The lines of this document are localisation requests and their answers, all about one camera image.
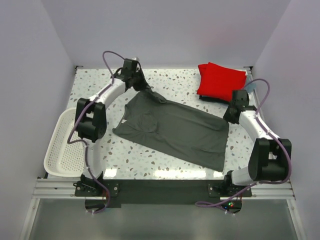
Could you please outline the grey t shirt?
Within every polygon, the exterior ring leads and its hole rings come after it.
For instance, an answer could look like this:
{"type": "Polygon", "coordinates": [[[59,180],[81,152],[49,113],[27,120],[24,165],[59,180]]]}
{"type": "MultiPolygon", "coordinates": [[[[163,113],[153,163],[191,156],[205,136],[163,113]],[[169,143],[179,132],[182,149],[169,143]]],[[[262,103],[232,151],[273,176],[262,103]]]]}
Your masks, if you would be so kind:
{"type": "Polygon", "coordinates": [[[224,169],[229,123],[150,89],[124,107],[113,130],[123,139],[218,172],[224,169]]]}

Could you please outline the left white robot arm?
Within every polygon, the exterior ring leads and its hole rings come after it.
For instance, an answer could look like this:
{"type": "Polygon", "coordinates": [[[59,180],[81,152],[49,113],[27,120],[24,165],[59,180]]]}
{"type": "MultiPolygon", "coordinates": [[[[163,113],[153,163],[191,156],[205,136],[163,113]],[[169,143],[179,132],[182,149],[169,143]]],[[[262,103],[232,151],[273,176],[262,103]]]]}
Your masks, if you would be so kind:
{"type": "Polygon", "coordinates": [[[72,129],[84,144],[84,170],[82,175],[91,179],[86,191],[99,196],[104,184],[97,180],[103,175],[99,144],[107,131],[107,109],[130,88],[135,91],[149,89],[138,58],[125,58],[123,66],[111,74],[110,81],[89,98],[80,98],[76,105],[75,122],[72,129]]]}

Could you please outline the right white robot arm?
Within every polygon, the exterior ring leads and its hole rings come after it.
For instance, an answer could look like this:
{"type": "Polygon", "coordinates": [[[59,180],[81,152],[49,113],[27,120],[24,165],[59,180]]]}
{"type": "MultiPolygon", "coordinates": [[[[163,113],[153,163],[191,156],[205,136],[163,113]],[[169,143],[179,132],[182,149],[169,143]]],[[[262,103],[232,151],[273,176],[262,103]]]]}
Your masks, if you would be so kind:
{"type": "Polygon", "coordinates": [[[235,196],[241,186],[282,184],[290,178],[292,143],[264,123],[257,108],[250,105],[246,90],[232,92],[223,119],[242,126],[254,142],[248,165],[225,175],[222,189],[227,196],[235,196]]]}

